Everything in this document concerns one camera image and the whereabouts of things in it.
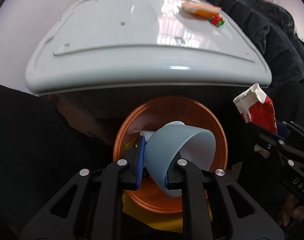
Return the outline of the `black sleeve forearm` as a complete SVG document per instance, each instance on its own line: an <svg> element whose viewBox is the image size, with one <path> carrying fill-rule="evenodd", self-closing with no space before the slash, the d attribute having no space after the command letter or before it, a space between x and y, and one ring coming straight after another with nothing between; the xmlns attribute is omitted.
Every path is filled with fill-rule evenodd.
<svg viewBox="0 0 304 240"><path fill-rule="evenodd" d="M52 101L0 85L0 239L19 239L77 172L111 162L112 148L71 127Z"/></svg>

